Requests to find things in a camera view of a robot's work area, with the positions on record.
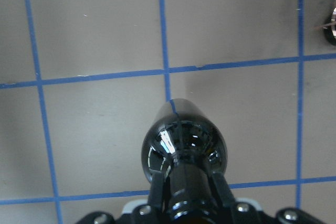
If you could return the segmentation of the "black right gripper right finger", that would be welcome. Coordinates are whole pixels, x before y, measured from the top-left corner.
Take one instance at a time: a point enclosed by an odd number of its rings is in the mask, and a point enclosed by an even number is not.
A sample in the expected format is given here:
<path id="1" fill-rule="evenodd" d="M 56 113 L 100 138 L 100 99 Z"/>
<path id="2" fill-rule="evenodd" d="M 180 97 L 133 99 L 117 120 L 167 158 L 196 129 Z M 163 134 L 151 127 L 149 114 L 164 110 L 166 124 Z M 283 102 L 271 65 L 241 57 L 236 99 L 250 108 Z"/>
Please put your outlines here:
<path id="1" fill-rule="evenodd" d="M 223 173 L 213 172 L 210 177 L 210 185 L 218 207 L 229 208 L 236 202 Z"/>

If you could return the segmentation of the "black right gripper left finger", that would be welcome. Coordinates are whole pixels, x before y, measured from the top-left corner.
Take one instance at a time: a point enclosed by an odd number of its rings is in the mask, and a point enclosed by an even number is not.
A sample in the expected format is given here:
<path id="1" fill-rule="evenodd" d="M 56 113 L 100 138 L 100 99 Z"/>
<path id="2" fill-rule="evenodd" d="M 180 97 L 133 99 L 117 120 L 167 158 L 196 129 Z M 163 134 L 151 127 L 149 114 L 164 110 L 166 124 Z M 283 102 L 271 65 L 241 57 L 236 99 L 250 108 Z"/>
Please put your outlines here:
<path id="1" fill-rule="evenodd" d="M 165 178 L 162 173 L 154 173 L 152 176 L 148 205 L 162 211 L 164 204 Z"/>

